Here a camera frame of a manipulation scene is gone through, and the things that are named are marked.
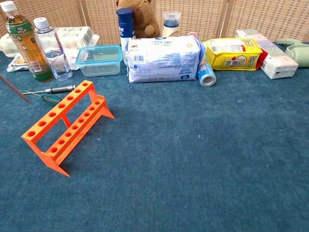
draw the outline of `woven screen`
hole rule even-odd
[[[191,31],[198,33],[200,40],[215,38],[224,0],[155,0],[155,14],[161,30],[162,14],[166,11],[180,11],[181,35]]]
[[[309,31],[309,0],[234,0],[226,37],[238,29],[256,29],[270,40],[305,40]]]
[[[84,0],[91,29],[98,44],[120,44],[116,0]]]
[[[83,26],[76,0],[14,0],[14,3],[31,23],[34,18],[45,17],[53,27]]]

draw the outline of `yellow box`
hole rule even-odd
[[[256,70],[262,49],[251,38],[220,38],[204,42],[211,67],[216,70]]]

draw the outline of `clear plastic container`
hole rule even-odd
[[[85,76],[115,75],[120,72],[122,50],[119,45],[82,47],[77,55],[78,65]]]

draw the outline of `blue bottle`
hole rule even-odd
[[[55,78],[59,81],[63,81],[72,77],[71,68],[63,52],[63,47],[57,36],[56,30],[49,26],[46,18],[35,18],[33,22],[36,26],[34,33],[46,55]]]
[[[123,54],[123,57],[124,57],[124,63],[125,63],[125,65],[127,65],[127,62],[126,62],[126,44],[129,40],[129,38],[135,39],[133,10],[131,8],[121,8],[121,9],[118,9],[116,12],[118,14],[122,54]]]

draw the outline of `brown stuffed animal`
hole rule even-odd
[[[133,10],[135,35],[137,39],[160,37],[160,28],[155,13],[150,5],[151,0],[117,0],[118,9]]]

